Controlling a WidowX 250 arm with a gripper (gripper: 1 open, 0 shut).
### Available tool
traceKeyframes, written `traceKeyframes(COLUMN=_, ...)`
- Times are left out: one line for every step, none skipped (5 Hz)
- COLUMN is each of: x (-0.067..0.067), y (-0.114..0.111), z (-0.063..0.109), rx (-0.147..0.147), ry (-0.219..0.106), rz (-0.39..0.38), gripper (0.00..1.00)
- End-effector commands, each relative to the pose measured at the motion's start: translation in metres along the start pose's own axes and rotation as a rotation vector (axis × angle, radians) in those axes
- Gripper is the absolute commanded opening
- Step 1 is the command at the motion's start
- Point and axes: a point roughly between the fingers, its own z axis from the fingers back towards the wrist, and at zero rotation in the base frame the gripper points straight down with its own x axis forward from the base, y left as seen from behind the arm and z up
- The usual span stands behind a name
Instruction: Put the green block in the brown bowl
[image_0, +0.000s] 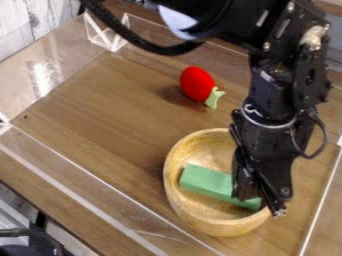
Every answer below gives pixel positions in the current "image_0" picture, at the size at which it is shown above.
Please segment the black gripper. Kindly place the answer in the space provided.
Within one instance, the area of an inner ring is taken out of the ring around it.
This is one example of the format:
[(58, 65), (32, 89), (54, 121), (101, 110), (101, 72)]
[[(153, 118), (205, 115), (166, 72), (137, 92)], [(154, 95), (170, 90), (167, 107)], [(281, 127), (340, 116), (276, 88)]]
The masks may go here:
[(260, 196), (278, 218), (286, 215), (285, 202), (293, 198), (294, 160), (318, 155), (305, 152), (317, 111), (302, 111), (284, 120), (272, 120), (237, 109), (231, 117), (229, 129), (237, 143), (231, 196), (242, 202)]

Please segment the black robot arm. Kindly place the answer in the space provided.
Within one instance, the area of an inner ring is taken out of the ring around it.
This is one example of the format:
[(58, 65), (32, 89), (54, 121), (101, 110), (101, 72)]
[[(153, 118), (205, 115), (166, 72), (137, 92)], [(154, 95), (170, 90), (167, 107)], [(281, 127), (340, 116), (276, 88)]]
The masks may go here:
[(332, 90), (326, 56), (330, 22), (313, 0), (151, 0), (178, 37), (219, 37), (249, 50), (252, 84), (231, 113), (237, 142), (233, 196), (260, 196), (274, 216), (293, 198), (292, 166), (326, 127), (317, 105)]

